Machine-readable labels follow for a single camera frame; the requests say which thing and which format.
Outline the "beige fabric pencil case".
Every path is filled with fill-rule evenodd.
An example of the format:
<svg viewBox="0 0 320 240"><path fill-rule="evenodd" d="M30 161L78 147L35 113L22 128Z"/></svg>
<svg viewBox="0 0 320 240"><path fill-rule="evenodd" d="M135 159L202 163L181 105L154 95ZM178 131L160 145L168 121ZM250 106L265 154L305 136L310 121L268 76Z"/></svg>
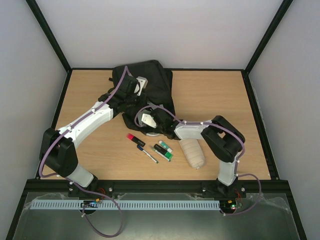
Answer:
<svg viewBox="0 0 320 240"><path fill-rule="evenodd" d="M183 154L193 169L200 169L206 164L206 158L197 139L182 139L179 141Z"/></svg>

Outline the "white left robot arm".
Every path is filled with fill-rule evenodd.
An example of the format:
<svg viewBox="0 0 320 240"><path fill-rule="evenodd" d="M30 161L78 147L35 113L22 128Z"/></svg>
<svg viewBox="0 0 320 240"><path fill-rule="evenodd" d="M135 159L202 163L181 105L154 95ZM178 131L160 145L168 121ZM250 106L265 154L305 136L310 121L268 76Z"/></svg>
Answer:
<svg viewBox="0 0 320 240"><path fill-rule="evenodd" d="M95 176L79 163L77 148L101 125L146 101L147 95L143 89L129 93L120 90L106 93L71 123L58 130L48 128L41 143L39 176L48 178L59 175L87 188Z"/></svg>

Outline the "black student bag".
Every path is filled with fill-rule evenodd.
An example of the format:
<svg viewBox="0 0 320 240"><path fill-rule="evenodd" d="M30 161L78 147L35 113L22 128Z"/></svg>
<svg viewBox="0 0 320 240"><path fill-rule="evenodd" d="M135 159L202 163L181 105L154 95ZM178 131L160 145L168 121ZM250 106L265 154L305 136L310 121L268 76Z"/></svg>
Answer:
<svg viewBox="0 0 320 240"><path fill-rule="evenodd" d="M127 65L129 72L135 78L143 77L147 79L147 85L142 91L146 95L146 100L136 106L127 109L123 114L123 121L128 129L139 131L143 134L159 134L160 131L150 126L139 127L135 124L135 116L141 108L146 105L163 106L171 113L175 113L172 98L173 73L164 69L158 60L147 60L143 62L131 63Z"/></svg>

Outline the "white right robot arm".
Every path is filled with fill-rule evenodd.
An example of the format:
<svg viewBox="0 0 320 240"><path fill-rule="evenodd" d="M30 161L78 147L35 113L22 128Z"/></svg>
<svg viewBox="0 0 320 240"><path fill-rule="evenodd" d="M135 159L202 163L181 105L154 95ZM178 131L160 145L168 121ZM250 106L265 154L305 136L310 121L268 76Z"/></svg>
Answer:
<svg viewBox="0 0 320 240"><path fill-rule="evenodd" d="M236 189L238 160L245 152L245 137L221 115L212 120L187 121L174 116L165 108L150 113L156 129L172 140L204 140L219 159L218 191L229 196Z"/></svg>

